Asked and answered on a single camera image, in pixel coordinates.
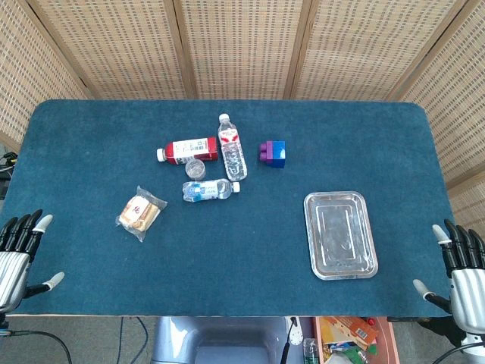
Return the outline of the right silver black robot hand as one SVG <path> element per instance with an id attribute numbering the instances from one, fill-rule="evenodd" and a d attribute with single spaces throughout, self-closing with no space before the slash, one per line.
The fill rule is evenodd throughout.
<path id="1" fill-rule="evenodd" d="M 413 280 L 419 295 L 452 315 L 456 326 L 469 334 L 484 333 L 484 239 L 449 219 L 445 227 L 432 226 L 442 251 L 449 279 L 449 298 L 435 294 L 426 285 Z"/>

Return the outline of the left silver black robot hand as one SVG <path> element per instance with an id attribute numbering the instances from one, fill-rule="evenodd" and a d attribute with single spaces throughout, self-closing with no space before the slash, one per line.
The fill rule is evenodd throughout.
<path id="1" fill-rule="evenodd" d="M 42 236 L 53 220 L 42 210 L 10 218 L 1 228 L 1 314 L 14 311 L 22 300 L 53 290 L 64 279 L 61 271 L 49 280 L 29 286 L 30 272 Z"/>

